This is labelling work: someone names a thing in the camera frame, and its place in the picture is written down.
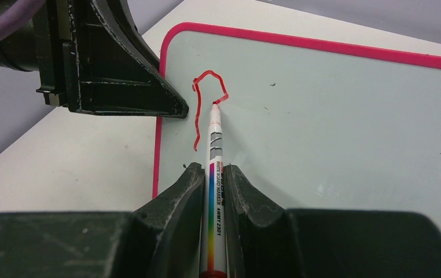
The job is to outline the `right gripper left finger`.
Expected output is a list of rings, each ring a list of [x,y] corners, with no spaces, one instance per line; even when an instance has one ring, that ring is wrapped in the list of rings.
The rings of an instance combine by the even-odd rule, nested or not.
[[[204,170],[135,211],[0,213],[0,277],[193,277]]]

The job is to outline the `white whiteboard marker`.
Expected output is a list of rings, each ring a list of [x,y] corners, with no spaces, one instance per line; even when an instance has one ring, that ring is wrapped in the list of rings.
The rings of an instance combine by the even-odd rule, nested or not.
[[[219,105],[213,104],[207,134],[199,276],[226,277],[226,251],[223,132]]]

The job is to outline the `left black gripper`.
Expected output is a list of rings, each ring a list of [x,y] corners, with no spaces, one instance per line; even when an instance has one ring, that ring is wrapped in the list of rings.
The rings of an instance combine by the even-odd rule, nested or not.
[[[47,105],[106,116],[187,116],[127,1],[46,1],[0,41],[0,67],[39,72]]]

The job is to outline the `pink framed whiteboard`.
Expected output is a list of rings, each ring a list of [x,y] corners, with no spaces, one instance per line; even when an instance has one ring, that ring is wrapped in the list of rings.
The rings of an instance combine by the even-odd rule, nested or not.
[[[441,57],[180,23],[160,72],[189,107],[156,122],[153,194],[204,163],[212,103],[223,161],[283,207],[415,211],[441,230]]]

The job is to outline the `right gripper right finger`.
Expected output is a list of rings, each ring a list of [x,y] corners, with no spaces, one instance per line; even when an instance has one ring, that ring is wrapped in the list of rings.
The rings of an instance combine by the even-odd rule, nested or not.
[[[224,168],[230,277],[441,277],[441,232],[399,211],[285,209]]]

